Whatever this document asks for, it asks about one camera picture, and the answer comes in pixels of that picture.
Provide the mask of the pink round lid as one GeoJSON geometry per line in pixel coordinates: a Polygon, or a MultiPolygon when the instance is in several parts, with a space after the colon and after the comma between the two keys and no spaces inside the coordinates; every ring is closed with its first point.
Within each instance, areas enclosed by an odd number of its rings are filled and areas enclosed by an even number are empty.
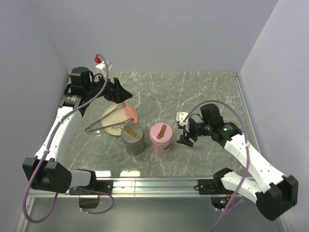
{"type": "Polygon", "coordinates": [[[153,143],[167,145],[173,139],[173,131],[167,123],[156,123],[151,127],[149,136],[153,143]]]}

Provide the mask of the pink cylindrical container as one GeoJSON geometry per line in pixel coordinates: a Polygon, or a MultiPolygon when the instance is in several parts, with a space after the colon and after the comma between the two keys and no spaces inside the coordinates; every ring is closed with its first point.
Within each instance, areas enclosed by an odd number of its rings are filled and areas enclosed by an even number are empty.
{"type": "Polygon", "coordinates": [[[167,154],[170,151],[172,142],[168,142],[166,144],[157,144],[155,142],[151,142],[152,150],[155,155],[162,156],[167,154]]]}

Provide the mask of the metal serving tongs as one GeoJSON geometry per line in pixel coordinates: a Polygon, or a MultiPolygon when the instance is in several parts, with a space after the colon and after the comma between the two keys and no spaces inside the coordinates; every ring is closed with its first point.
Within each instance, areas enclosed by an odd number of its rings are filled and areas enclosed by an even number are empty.
{"type": "Polygon", "coordinates": [[[137,111],[126,103],[114,104],[107,108],[102,117],[85,128],[86,133],[100,134],[107,132],[119,136],[122,128],[128,123],[138,123],[137,111]]]}

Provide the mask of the grey round lid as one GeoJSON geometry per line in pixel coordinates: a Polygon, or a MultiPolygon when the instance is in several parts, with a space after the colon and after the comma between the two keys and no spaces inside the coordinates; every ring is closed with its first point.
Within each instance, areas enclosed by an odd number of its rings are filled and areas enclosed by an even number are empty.
{"type": "Polygon", "coordinates": [[[127,145],[137,145],[144,139],[144,129],[140,124],[129,123],[122,128],[121,139],[127,145]]]}

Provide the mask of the grey cylindrical container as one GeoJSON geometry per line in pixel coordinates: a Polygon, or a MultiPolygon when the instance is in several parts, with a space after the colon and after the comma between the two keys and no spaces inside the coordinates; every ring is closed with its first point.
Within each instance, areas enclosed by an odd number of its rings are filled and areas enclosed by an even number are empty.
{"type": "Polygon", "coordinates": [[[136,156],[141,154],[145,150],[145,142],[144,140],[138,140],[133,143],[129,143],[128,141],[124,141],[125,148],[128,154],[136,156]]]}

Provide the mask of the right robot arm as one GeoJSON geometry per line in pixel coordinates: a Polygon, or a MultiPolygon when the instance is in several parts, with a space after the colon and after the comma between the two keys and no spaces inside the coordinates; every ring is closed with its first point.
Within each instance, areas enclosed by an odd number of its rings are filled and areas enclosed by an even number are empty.
{"type": "Polygon", "coordinates": [[[178,112],[176,121],[183,134],[177,141],[189,147],[198,137],[209,136],[223,149],[232,154],[252,176],[242,178],[234,171],[224,168],[213,176],[213,188],[218,193],[236,192],[256,204],[259,212],[274,221],[297,204],[298,180],[271,165],[245,140],[243,131],[232,122],[225,122],[219,108],[208,103],[200,108],[201,122],[191,118],[191,113],[178,112]]]}

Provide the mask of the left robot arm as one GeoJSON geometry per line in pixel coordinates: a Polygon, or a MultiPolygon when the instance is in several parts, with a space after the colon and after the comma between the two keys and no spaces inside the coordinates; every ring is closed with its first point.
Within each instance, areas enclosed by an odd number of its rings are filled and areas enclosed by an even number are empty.
{"type": "Polygon", "coordinates": [[[93,74],[87,67],[73,68],[69,78],[70,83],[60,99],[47,138],[33,158],[24,160],[22,167],[28,189],[65,193],[70,188],[80,187],[86,194],[93,194],[98,188],[94,171],[69,171],[61,164],[69,141],[89,106],[89,100],[104,97],[114,103],[123,103],[133,95],[121,86],[118,78],[111,81],[101,73],[93,74]]]}

